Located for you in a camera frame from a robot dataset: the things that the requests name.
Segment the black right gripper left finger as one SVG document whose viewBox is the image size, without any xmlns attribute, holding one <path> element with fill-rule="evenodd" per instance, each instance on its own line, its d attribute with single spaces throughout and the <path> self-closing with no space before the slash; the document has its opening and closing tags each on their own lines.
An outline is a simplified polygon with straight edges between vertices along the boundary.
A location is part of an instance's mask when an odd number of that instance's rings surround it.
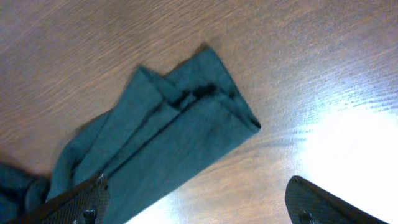
<svg viewBox="0 0 398 224">
<path fill-rule="evenodd" d="M 102 224 L 109 201 L 108 180 L 101 174 L 7 224 Z"/>
</svg>

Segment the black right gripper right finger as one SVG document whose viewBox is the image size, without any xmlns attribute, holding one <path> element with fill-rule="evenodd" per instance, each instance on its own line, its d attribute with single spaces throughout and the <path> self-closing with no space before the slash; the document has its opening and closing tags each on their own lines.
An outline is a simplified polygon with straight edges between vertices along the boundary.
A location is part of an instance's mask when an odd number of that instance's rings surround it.
<svg viewBox="0 0 398 224">
<path fill-rule="evenodd" d="M 286 186 L 285 206 L 293 224 L 386 224 L 297 175 Z"/>
</svg>

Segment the dark green t-shirt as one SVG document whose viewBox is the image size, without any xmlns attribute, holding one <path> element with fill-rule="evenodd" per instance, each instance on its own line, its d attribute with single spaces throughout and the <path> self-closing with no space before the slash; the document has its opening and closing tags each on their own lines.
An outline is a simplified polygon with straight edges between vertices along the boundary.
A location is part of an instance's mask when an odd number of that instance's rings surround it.
<svg viewBox="0 0 398 224">
<path fill-rule="evenodd" d="M 116 106 L 65 146 L 52 180 L 1 166 L 1 222 L 104 174 L 110 192 L 104 222 L 126 223 L 260 128 L 213 49 L 166 76 L 138 67 Z"/>
</svg>

